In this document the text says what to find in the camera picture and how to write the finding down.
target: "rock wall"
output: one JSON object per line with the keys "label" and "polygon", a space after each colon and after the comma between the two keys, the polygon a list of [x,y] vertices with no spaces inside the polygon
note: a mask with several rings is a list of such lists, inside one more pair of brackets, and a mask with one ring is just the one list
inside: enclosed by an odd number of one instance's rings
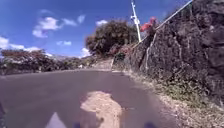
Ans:
{"label": "rock wall", "polygon": [[151,78],[199,83],[211,99],[224,102],[224,0],[194,0],[125,58]]}

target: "sky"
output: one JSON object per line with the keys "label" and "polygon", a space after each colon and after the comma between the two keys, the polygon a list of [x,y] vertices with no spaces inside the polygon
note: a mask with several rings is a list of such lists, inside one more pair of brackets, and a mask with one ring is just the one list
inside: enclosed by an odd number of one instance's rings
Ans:
{"label": "sky", "polygon": [[[0,48],[88,56],[85,37],[111,19],[130,20],[131,0],[0,0]],[[141,24],[188,0],[135,0]]]}

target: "bush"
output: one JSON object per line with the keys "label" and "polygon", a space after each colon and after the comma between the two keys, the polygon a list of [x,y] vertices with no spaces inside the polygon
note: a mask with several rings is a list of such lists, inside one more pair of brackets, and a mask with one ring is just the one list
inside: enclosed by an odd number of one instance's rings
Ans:
{"label": "bush", "polygon": [[137,32],[134,26],[126,21],[112,20],[96,28],[94,34],[85,40],[86,47],[93,55],[115,55],[121,46],[137,41]]}

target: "white pole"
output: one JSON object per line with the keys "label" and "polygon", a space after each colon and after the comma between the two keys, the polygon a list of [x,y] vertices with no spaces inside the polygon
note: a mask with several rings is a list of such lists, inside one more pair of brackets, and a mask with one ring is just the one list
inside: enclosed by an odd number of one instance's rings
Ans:
{"label": "white pole", "polygon": [[136,28],[137,28],[137,33],[138,33],[138,41],[141,42],[141,35],[140,35],[140,30],[139,30],[139,20],[138,20],[138,17],[136,15],[136,12],[135,12],[135,4],[133,1],[131,1],[131,5],[132,5],[132,9],[133,9],[133,16],[131,16],[132,19],[134,19],[134,23],[136,25]]}

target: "road surface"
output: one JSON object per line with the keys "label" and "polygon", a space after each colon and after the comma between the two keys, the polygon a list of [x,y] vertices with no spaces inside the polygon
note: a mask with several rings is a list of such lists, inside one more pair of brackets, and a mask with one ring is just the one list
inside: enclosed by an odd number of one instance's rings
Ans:
{"label": "road surface", "polygon": [[2,76],[0,102],[6,112],[8,128],[46,128],[55,115],[66,128],[75,128],[81,118],[96,118],[80,106],[89,92],[101,91],[110,94],[122,107],[120,128],[150,128],[147,124],[176,128],[176,120],[169,111],[161,112],[166,107],[153,93],[140,87],[119,72],[67,71]]}

